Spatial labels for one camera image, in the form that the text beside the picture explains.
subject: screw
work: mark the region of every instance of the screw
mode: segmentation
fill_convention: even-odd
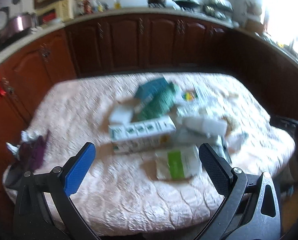
[[[31,172],[30,171],[26,171],[25,173],[24,173],[24,177],[29,177],[31,175]]]
[[[240,174],[242,173],[242,170],[240,168],[233,168],[233,172],[236,173],[236,174]]]
[[[53,168],[52,170],[54,173],[59,173],[61,171],[61,167],[60,166],[56,166]]]
[[[264,177],[267,179],[269,179],[271,177],[270,173],[267,171],[265,171],[263,174],[264,174]]]

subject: wooden cabinet door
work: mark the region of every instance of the wooden cabinet door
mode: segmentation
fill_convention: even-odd
[[[24,47],[4,63],[6,79],[23,104],[33,116],[36,108],[52,87],[41,55],[40,45],[35,43]]]
[[[143,59],[143,21],[139,16],[103,19],[106,51],[112,72],[139,69]]]
[[[148,16],[144,29],[145,67],[172,67],[177,35],[177,17]]]
[[[42,57],[53,84],[76,78],[64,30],[49,34],[43,44]]]
[[[179,65],[197,66],[202,63],[206,32],[207,26],[202,22],[181,20],[180,51],[176,53]]]
[[[209,27],[208,33],[205,38],[205,59],[206,63],[217,63],[223,60],[223,54],[221,52],[222,44],[225,40],[227,29],[220,25],[214,25]]]
[[[26,122],[11,101],[7,97],[2,98],[0,100],[0,171],[6,169],[7,165],[13,161],[12,154],[6,148],[6,142],[18,144],[21,131],[26,128]]]
[[[100,40],[102,26],[98,21],[88,21],[66,28],[71,57],[78,77],[102,74],[102,54]]]

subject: pink bedspread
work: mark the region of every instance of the pink bedspread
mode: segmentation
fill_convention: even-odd
[[[267,112],[231,76],[141,73],[57,84],[37,109],[29,127],[29,132],[51,131],[43,167],[35,173],[50,172],[53,167],[64,165],[85,142],[94,143],[96,160],[71,199],[99,235],[130,235],[188,227],[208,220],[223,200],[205,171],[182,182],[158,181],[153,151],[114,155],[107,121],[113,104],[132,97],[140,84],[160,76],[176,82],[182,89],[202,85],[221,97],[221,86],[239,94],[237,100],[222,99],[217,104],[238,120],[238,130],[249,133],[242,149],[231,156],[233,167],[240,167],[245,173],[269,171],[275,175],[294,152],[292,138],[269,125]],[[15,201],[16,191],[6,191]],[[63,228],[48,193],[46,199],[57,226]]]

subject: stove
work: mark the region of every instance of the stove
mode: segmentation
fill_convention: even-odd
[[[149,3],[149,8],[165,8],[166,6],[162,3]]]
[[[192,9],[192,8],[180,7],[180,9],[181,9],[182,11],[186,11],[186,12],[193,12],[193,13],[195,13],[195,10],[194,10],[194,9]]]

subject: cardboard box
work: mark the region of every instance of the cardboard box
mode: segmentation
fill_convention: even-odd
[[[166,115],[161,118],[126,125],[109,125],[115,153],[133,153],[166,146],[176,127]]]

